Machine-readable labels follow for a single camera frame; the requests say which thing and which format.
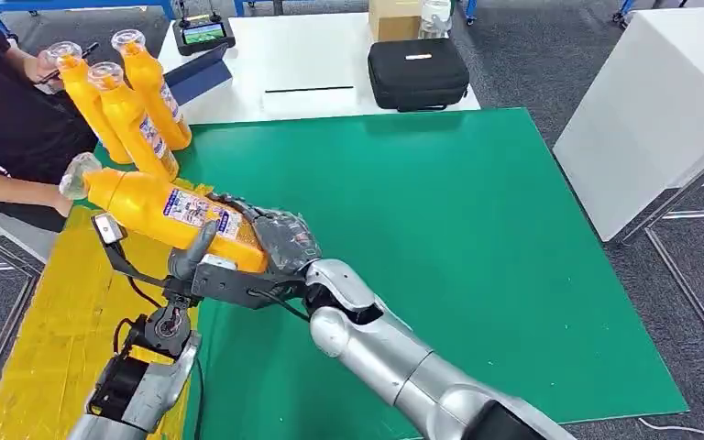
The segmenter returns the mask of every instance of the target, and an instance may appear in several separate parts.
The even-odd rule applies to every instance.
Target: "clear bottle cap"
[[[98,90],[113,90],[123,83],[123,68],[116,62],[95,63],[87,72],[87,81]]]
[[[61,41],[47,48],[47,59],[58,69],[70,69],[78,66],[83,58],[80,45],[70,41]]]
[[[78,154],[71,160],[66,172],[60,179],[58,185],[60,193],[70,200],[81,200],[87,197],[88,188],[84,182],[86,172],[100,171],[101,162],[95,158],[93,153],[84,152]]]
[[[145,50],[144,34],[136,29],[118,30],[112,36],[112,47],[123,56],[136,55]]]

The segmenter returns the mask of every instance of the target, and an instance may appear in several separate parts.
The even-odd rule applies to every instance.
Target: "yellow bottle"
[[[61,41],[50,46],[47,54],[60,71],[66,93],[90,129],[101,139],[109,157],[117,163],[133,163],[120,138],[106,120],[98,90],[87,81],[89,68],[83,58],[82,48],[70,41]]]
[[[91,153],[71,161],[60,183],[70,199],[87,199],[125,228],[169,246],[186,249],[209,220],[220,219],[209,253],[236,263],[238,270],[262,272],[268,259],[252,225],[232,207],[139,171],[101,169]]]
[[[88,71],[88,81],[101,94],[101,106],[140,171],[171,182],[179,164],[152,124],[136,92],[123,81],[123,69],[113,62],[99,62]]]
[[[149,55],[144,41],[144,34],[135,29],[124,29],[112,36],[112,46],[123,56],[128,82],[141,96],[158,132],[170,149],[186,149],[192,137],[190,128],[163,81],[163,67]]]

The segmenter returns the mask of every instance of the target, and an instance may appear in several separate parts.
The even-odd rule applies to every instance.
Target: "green table surface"
[[[478,380],[560,423],[687,409],[526,110],[192,132],[181,177],[301,213],[325,257]],[[278,306],[205,301],[199,329],[203,438],[418,436]],[[193,379],[184,438],[197,400]]]

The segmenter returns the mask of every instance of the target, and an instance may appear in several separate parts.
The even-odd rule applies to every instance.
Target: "black cable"
[[[195,367],[198,369],[198,415],[195,417],[195,440],[201,440],[201,421],[204,418],[204,371],[201,369],[201,362],[198,355],[195,355]]]
[[[117,323],[117,327],[115,327],[115,336],[112,338],[112,349],[115,351],[115,354],[120,352],[119,336],[120,329],[123,327],[123,324],[128,324],[133,327],[135,323],[128,318],[123,318],[119,323]]]
[[[154,306],[157,307],[157,308],[162,307],[162,305],[158,304],[157,301],[153,300],[152,298],[149,297],[149,295],[147,295],[146,293],[144,293],[143,291],[141,291],[141,289],[136,285],[136,282],[134,281],[133,277],[127,277],[127,278],[128,278],[128,284],[131,285],[131,287],[133,288],[134,292],[136,292],[136,294],[137,294],[138,296],[140,296],[140,297],[144,298],[145,300],[149,301],[150,304],[154,305]]]
[[[307,323],[309,322],[309,316],[306,315],[305,313],[301,313],[298,311],[295,307],[289,305],[286,301],[284,301],[282,298],[277,297],[276,295],[272,294],[269,291],[256,291],[256,290],[250,290],[250,294],[256,294],[260,296],[265,296],[266,298],[274,301],[275,303],[278,303],[285,309],[287,309],[288,312],[291,314],[294,314],[295,316],[298,316],[299,318],[303,319]]]

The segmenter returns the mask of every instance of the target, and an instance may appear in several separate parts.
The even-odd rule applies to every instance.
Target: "yellow mat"
[[[113,355],[117,323],[155,310],[131,290],[125,276],[112,271],[91,214],[82,206],[71,211],[20,326],[0,383],[0,439],[66,438]],[[166,275],[167,246],[132,234],[123,247],[142,272],[156,278]],[[137,282],[146,294],[165,303],[159,288]],[[191,318],[197,321],[196,309],[191,309]],[[120,341],[126,334],[121,332]],[[147,361],[158,359],[143,350],[134,354]],[[182,438],[189,388],[150,438]]]

